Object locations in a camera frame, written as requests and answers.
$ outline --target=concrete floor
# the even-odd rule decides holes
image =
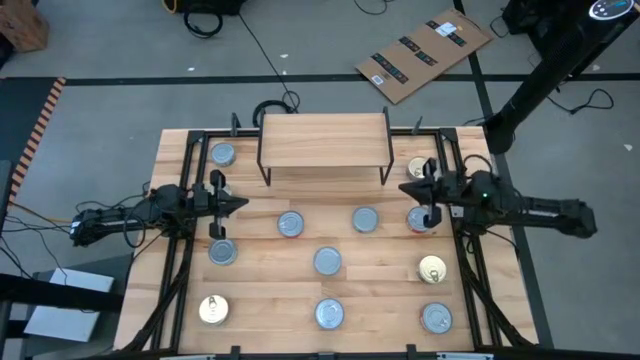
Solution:
[[[488,28],[506,0],[463,2],[468,16]],[[347,74],[355,73],[354,66],[376,49],[450,7],[450,0],[399,0],[389,4],[386,14],[373,17],[350,1],[254,0],[244,5],[243,15],[280,72]],[[272,74],[236,17],[225,17],[219,36],[202,41],[190,36],[182,19],[168,15],[156,0],[49,0],[39,9],[51,23],[49,47],[15,56],[1,77]],[[638,26],[596,60],[600,73],[640,72]],[[526,36],[509,36],[494,40],[478,57],[485,74],[527,74],[527,57],[533,51]],[[449,72],[471,70],[465,60]],[[494,111],[518,85],[487,83]],[[460,125],[482,116],[473,82],[434,82],[397,106],[366,82],[289,87],[302,98],[301,112],[376,112],[390,106],[392,125],[412,125],[424,116],[426,126]],[[635,261],[640,250],[633,244],[640,230],[633,220],[640,205],[633,179],[640,166],[638,150],[624,147],[638,145],[634,105],[640,83],[571,83],[553,97],[575,106],[597,87],[614,97],[613,110],[587,109],[569,116],[545,102],[519,128],[507,159],[523,194],[579,197],[596,212],[600,231],[588,240],[527,231],[556,347],[640,353],[640,265]],[[66,218],[83,200],[115,203],[149,179],[162,129],[228,127],[231,112],[250,125],[255,105],[279,99],[282,92],[279,84],[67,86],[18,202]],[[5,237],[30,271],[55,266],[33,234]],[[130,252],[120,236],[80,249],[71,247],[64,234],[51,232],[47,242],[64,266]],[[0,261],[0,271],[15,274],[9,265]]]

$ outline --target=can lid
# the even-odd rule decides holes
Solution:
[[[424,173],[422,172],[422,167],[427,162],[426,158],[422,156],[414,157],[409,161],[409,173],[413,178],[416,179],[424,179]]]
[[[368,233],[378,227],[378,212],[376,209],[363,206],[353,212],[353,227],[356,231]]]
[[[200,303],[200,319],[208,324],[219,324],[229,314],[229,304],[220,295],[207,296]]]
[[[342,257],[336,248],[323,247],[316,251],[313,266],[322,275],[335,275],[342,266]]]
[[[209,258],[216,265],[231,265],[237,255],[236,245],[229,239],[216,240],[209,248]]]
[[[453,325],[451,311],[441,303],[431,303],[422,312],[424,327],[434,334],[444,334]]]
[[[441,258],[429,255],[420,261],[420,277],[430,284],[437,284],[447,276],[447,265]]]
[[[429,215],[429,211],[422,206],[416,206],[409,211],[409,215],[407,216],[407,222],[409,226],[415,231],[418,232],[426,232],[429,230],[426,226],[424,226],[424,217]]]
[[[216,144],[211,150],[213,162],[218,165],[230,165],[236,155],[233,145],[227,143]]]
[[[304,219],[295,211],[288,211],[278,218],[278,230],[286,237],[296,237],[302,234]]]
[[[344,320],[344,309],[336,299],[324,299],[316,306],[316,321],[323,329],[336,329]]]

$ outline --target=gold can lid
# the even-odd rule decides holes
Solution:
[[[429,255],[420,261],[420,277],[429,284],[437,284],[447,276],[447,265],[437,256]]]
[[[220,295],[207,296],[200,303],[200,319],[207,324],[220,324],[229,314],[229,304]]]
[[[427,159],[423,158],[422,156],[417,156],[411,159],[407,167],[407,172],[409,173],[409,176],[414,180],[424,179],[424,173],[422,172],[422,167],[426,162],[427,162]]]

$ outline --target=wooden platform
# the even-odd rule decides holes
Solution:
[[[152,187],[178,183],[187,132],[163,132]],[[458,135],[463,156],[488,156],[480,128],[459,128]],[[257,139],[212,139],[210,147],[222,141],[232,143],[237,152],[235,164],[222,171],[233,194],[249,198],[250,203],[223,223],[238,247],[231,266],[211,263],[210,220],[198,222],[180,353],[229,353],[232,345],[240,345],[244,353],[401,352],[406,344],[416,344],[418,351],[472,349],[450,219],[445,217],[426,235],[411,232],[406,215],[417,203],[398,190],[398,184],[407,181],[405,167],[411,158],[436,156],[432,139],[393,138],[396,162],[386,186],[380,185],[376,168],[283,168],[267,187],[256,165]],[[472,172],[485,165],[470,160],[467,166]],[[209,160],[206,173],[214,168]],[[380,225],[373,233],[361,234],[351,226],[353,210],[362,205],[379,212]],[[305,230],[297,239],[284,239],[278,233],[276,220],[287,210],[304,216]],[[506,228],[493,230],[509,236]],[[535,342],[513,248],[492,236],[482,242],[494,299],[520,332]],[[166,244],[156,242],[132,267],[115,348],[132,339],[156,304]],[[334,246],[342,254],[342,268],[335,276],[319,275],[313,268],[313,255],[322,246]],[[430,254],[448,266],[446,279],[438,285],[426,285],[416,275],[418,262]],[[230,316],[218,327],[198,317],[198,305],[212,294],[230,303]],[[345,308],[345,321],[336,331],[322,331],[314,321],[315,305],[327,297],[339,299]],[[427,332],[419,321],[421,309],[436,301],[453,312],[453,328],[444,335]],[[172,313],[170,308],[165,346]],[[480,318],[488,344],[486,320]]]
[[[262,164],[276,167],[388,166],[389,141],[380,114],[267,114]]]

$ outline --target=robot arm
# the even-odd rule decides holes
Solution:
[[[210,176],[213,193],[203,183],[194,184],[191,190],[170,184],[152,189],[133,207],[84,210],[73,218],[69,236],[74,246],[88,246],[113,233],[142,229],[160,229],[168,236],[186,237],[197,218],[213,216],[209,235],[224,238],[226,231],[220,219],[249,200],[224,191],[226,179],[219,170],[213,170]]]
[[[425,226],[440,223],[440,209],[435,206],[439,203],[462,210],[464,230],[473,235],[482,235],[493,225],[554,228],[579,238],[589,238],[597,231],[593,210],[580,200],[524,197],[487,171],[476,171],[469,178],[449,171],[436,180],[435,169],[435,159],[429,159],[424,179],[399,185],[420,205],[431,207]]]

